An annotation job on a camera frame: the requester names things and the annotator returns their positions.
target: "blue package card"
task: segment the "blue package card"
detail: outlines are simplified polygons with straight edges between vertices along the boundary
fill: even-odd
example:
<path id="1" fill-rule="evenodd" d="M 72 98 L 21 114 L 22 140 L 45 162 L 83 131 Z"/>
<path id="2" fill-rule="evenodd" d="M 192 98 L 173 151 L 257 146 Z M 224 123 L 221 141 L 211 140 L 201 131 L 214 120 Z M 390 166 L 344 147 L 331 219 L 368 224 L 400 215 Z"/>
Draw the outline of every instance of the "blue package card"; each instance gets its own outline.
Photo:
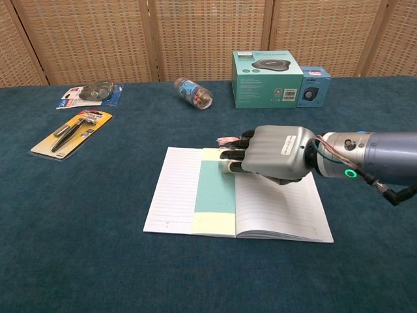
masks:
<path id="1" fill-rule="evenodd" d="M 83 90 L 83 87 L 70 88 L 58 101 L 57 109 L 69 109 L 77 108 L 80 106 L 115 106 L 122 94 L 124 84 L 117 83 L 113 87 L 113 93 L 110 99 L 105 101 L 86 101 L 79 98 L 79 93 Z"/>

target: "green led light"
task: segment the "green led light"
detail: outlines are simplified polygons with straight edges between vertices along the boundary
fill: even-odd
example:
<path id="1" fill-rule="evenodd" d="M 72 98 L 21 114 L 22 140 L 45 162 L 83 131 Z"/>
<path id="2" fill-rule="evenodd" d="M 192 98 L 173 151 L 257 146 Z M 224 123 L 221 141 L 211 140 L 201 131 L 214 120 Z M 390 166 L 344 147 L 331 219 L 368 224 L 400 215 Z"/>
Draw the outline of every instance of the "green led light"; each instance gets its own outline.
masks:
<path id="1" fill-rule="evenodd" d="M 351 170 L 350 168 L 345 170 L 345 175 L 350 178 L 355 178 L 356 176 L 358 176 L 358 174 L 354 170 Z"/>

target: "open notebook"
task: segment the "open notebook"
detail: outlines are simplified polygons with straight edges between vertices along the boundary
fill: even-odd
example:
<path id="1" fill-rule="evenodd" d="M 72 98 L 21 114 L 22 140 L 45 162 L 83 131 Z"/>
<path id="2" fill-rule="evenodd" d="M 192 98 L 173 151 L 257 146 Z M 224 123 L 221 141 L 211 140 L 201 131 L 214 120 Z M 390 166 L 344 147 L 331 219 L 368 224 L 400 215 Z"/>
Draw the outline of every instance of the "open notebook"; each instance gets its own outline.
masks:
<path id="1" fill-rule="evenodd" d="M 311 173 L 286 186 L 227 174 L 222 151 L 168 148 L 143 231 L 333 242 Z"/>

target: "yellow blister pack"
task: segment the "yellow blister pack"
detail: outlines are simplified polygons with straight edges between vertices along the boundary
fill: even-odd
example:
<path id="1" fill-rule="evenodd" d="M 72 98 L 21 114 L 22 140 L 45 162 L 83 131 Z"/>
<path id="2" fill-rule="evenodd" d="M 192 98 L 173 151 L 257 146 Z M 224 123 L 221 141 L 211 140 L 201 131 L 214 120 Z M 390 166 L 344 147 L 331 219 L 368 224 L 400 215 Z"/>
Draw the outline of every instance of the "yellow blister pack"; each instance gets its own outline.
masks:
<path id="1" fill-rule="evenodd" d="M 111 119 L 111 114 L 83 110 L 31 149 L 35 155 L 64 160 Z"/>

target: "speaker box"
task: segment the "speaker box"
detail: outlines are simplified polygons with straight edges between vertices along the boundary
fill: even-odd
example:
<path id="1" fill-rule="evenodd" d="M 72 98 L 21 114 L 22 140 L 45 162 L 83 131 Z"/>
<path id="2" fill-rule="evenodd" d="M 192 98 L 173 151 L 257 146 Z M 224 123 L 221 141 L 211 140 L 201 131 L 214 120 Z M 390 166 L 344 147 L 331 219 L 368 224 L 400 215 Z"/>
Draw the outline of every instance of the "speaker box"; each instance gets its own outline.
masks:
<path id="1" fill-rule="evenodd" d="M 297 108 L 318 108 L 323 106 L 330 86 L 331 77 L 323 67 L 301 67 L 303 81 Z"/>

